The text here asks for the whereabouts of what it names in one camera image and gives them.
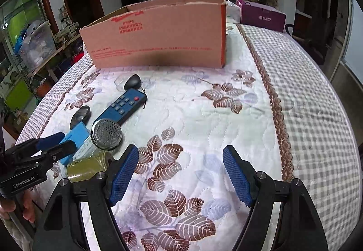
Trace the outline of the person left hand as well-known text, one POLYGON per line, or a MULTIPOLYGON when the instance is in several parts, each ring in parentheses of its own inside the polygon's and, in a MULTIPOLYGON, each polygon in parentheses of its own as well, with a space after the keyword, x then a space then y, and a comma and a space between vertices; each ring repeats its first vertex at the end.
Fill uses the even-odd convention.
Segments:
MULTIPOLYGON (((35 209, 32 202, 32 195, 29 190, 25 190, 23 193, 23 218, 30 223, 34 223, 36 219, 35 209)), ((0 206, 0 212, 1 212, 1 218, 8 220, 10 218, 10 213, 14 212, 16 210, 15 201, 11 199, 5 199, 4 197, 1 197, 1 206, 0 206)))

